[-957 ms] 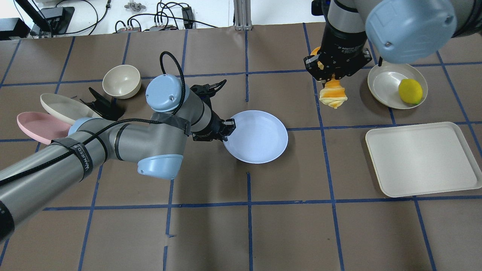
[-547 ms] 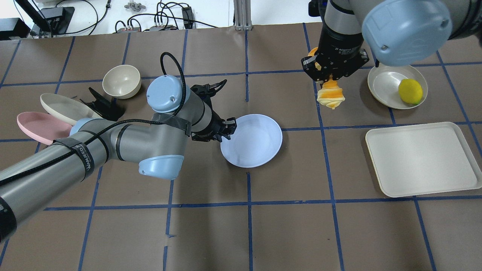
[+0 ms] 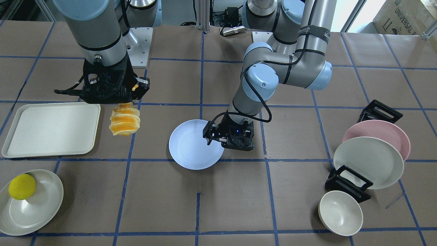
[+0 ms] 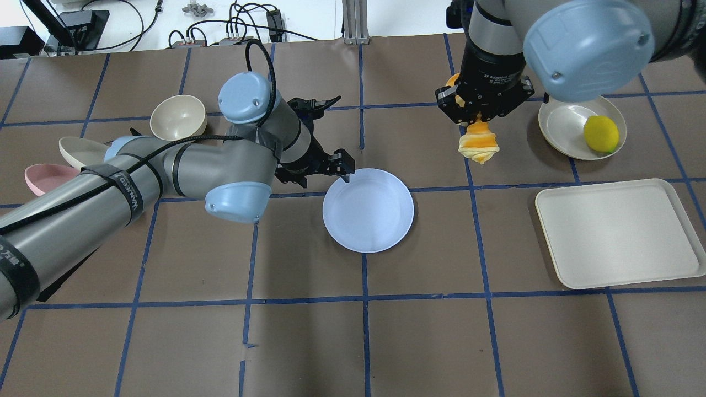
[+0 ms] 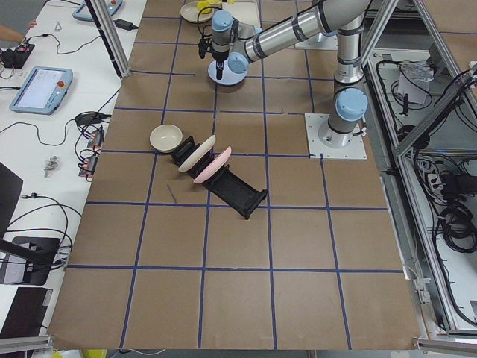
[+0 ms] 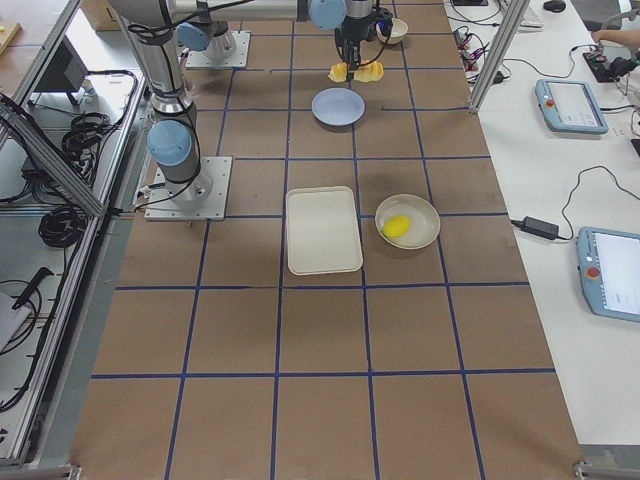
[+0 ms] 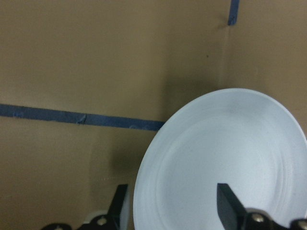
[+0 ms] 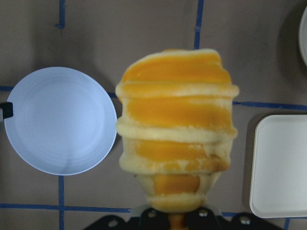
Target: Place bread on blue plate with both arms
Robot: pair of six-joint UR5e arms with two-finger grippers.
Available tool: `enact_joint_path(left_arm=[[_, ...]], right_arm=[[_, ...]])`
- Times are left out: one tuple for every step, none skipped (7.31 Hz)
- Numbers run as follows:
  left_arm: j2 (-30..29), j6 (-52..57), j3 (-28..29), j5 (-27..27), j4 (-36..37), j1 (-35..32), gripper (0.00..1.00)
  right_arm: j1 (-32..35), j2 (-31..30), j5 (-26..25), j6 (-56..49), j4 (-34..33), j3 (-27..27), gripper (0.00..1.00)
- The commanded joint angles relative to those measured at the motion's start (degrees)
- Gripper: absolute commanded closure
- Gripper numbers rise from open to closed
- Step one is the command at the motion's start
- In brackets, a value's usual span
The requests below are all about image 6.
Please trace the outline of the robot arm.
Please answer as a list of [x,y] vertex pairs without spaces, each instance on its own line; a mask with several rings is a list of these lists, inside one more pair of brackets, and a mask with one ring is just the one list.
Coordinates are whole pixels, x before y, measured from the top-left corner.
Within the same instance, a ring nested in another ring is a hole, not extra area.
[[226,21],[207,24],[186,22],[179,25],[176,32],[186,48],[202,52],[211,60],[221,61],[236,50],[236,42]]
[[235,43],[231,21],[312,22],[336,33],[347,79],[366,68],[360,45],[370,40],[379,19],[371,1],[114,1],[121,28],[149,83],[156,115],[147,147],[166,182],[166,201],[179,207],[202,204],[213,190],[203,170],[197,108],[177,56],[179,44],[209,51],[213,43]]

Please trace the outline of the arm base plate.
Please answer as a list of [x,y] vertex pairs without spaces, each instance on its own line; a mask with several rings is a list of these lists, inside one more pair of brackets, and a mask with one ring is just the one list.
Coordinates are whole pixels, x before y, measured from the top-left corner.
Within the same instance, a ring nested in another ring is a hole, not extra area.
[[167,182],[157,167],[154,181],[163,186],[151,191],[144,218],[148,221],[224,220],[231,171],[231,157],[203,157],[199,175],[182,191],[182,185]]
[[229,70],[246,67],[250,46],[251,32],[246,30],[230,33],[236,42],[236,50],[229,57],[215,61],[207,58],[202,52],[189,51],[186,68],[188,70]]

